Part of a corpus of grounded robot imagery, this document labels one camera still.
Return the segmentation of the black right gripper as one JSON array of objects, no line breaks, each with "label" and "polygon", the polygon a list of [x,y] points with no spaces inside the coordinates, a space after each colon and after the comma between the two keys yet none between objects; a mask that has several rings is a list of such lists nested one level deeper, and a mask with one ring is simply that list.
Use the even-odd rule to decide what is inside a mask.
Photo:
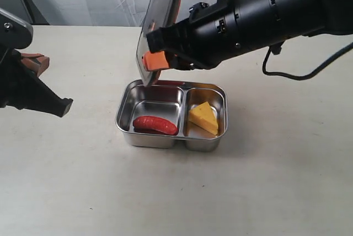
[{"label": "black right gripper", "polygon": [[142,69],[213,69],[247,53],[234,5],[217,7],[197,4],[188,18],[147,34],[149,51],[142,55]]}]

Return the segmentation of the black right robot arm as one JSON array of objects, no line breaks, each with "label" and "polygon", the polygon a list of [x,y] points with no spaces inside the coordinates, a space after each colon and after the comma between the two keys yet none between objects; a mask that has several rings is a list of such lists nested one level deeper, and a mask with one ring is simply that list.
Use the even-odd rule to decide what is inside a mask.
[{"label": "black right robot arm", "polygon": [[352,34],[352,0],[217,0],[188,18],[153,26],[141,56],[149,71],[212,69],[222,61],[297,36]]}]

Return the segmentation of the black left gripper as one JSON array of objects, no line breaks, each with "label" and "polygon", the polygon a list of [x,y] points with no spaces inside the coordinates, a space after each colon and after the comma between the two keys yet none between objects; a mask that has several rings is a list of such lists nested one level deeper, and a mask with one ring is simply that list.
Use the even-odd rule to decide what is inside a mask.
[{"label": "black left gripper", "polygon": [[40,53],[21,53],[1,46],[1,108],[66,115],[73,99],[60,98],[39,79],[49,65],[50,58]]}]

